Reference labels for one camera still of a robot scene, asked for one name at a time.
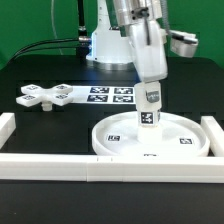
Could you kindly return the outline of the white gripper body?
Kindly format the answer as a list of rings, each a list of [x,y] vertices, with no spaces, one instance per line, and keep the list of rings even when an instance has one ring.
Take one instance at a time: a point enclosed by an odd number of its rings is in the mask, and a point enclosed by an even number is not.
[[[167,62],[159,24],[140,21],[129,28],[129,43],[136,71],[142,82],[154,82],[167,77]]]

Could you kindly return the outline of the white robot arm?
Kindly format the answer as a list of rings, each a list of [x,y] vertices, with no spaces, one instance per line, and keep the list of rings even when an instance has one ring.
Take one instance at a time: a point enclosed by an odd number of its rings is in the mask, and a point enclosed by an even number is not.
[[[167,77],[160,0],[97,0],[97,27],[87,64],[104,70],[135,68],[146,86]]]

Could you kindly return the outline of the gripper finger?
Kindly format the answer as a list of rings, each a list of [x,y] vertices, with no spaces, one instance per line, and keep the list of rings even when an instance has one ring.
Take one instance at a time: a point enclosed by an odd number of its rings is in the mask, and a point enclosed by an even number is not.
[[[156,103],[160,100],[160,92],[158,90],[148,91],[146,98],[149,103]]]

